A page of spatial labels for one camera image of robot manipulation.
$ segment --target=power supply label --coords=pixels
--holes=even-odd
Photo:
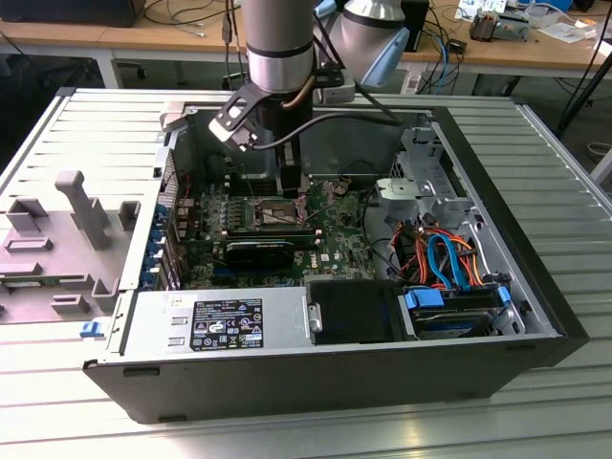
[[[194,351],[264,346],[261,298],[196,301],[191,323],[189,347]]]

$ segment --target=black plastic bracket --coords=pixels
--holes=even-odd
[[[242,123],[255,106],[271,95],[259,89],[254,83],[246,83],[233,93],[226,104],[216,113],[215,118],[224,129],[231,132]],[[236,105],[241,105],[241,109],[240,113],[234,116],[230,113],[230,110]]]
[[[61,88],[57,90],[55,95],[58,96],[59,98],[69,98],[76,91],[77,91],[77,88],[74,88],[72,86],[62,86]]]
[[[315,72],[315,88],[336,88],[344,84],[342,69],[336,62],[326,62]]]

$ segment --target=motherboard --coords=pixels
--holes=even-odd
[[[348,182],[326,180],[296,199],[236,196],[213,185],[179,200],[183,289],[290,287],[313,275],[373,279],[361,233],[363,198]]]

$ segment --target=metal slotted surface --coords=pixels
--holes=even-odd
[[[45,163],[47,154],[83,162],[87,152],[97,161],[90,176],[98,168],[113,167],[112,179],[98,174],[101,182],[137,181],[140,169],[153,164],[161,141],[154,123],[166,100],[226,97],[210,92],[77,91],[57,102],[61,109],[52,113],[53,128],[43,132],[34,152],[22,153],[29,165],[34,161],[37,167],[51,168],[53,162]],[[584,171],[529,110],[508,99],[381,101],[449,108],[591,336],[589,344],[555,368],[521,376],[490,400],[142,426],[81,374],[84,357],[103,341],[78,339],[79,323],[6,325],[0,327],[3,457],[72,457],[83,451],[88,457],[120,451],[121,456],[175,458],[608,457],[612,223],[603,195],[587,184]],[[19,180],[41,174],[44,182],[42,172],[32,168],[19,170]],[[135,175],[122,172],[127,175],[121,177],[119,171],[126,169]],[[9,191],[25,189],[17,176],[0,202]],[[92,190],[104,192],[96,181],[92,177]],[[112,195],[101,196],[110,200]]]

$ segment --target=blue latch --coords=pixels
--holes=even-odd
[[[513,299],[510,297],[510,292],[506,287],[497,287],[497,294],[499,295],[499,299],[504,303],[504,306],[508,305]]]
[[[151,232],[149,233],[149,239],[151,239],[154,242],[160,242],[163,237],[164,237],[164,234],[158,229],[152,229]]]
[[[146,244],[146,252],[147,253],[150,253],[150,254],[154,255],[158,251],[160,251],[160,246],[158,246],[154,242],[149,242],[149,243]]]
[[[79,333],[81,338],[101,338],[104,336],[102,332],[102,326],[99,322],[91,320],[83,324]]]
[[[156,204],[155,205],[155,213],[159,214],[159,216],[161,216],[161,217],[167,217],[168,216],[168,208],[166,206],[161,205],[161,204]]]
[[[444,299],[442,293],[434,289],[411,290],[404,295],[408,309],[413,308],[442,308]]]

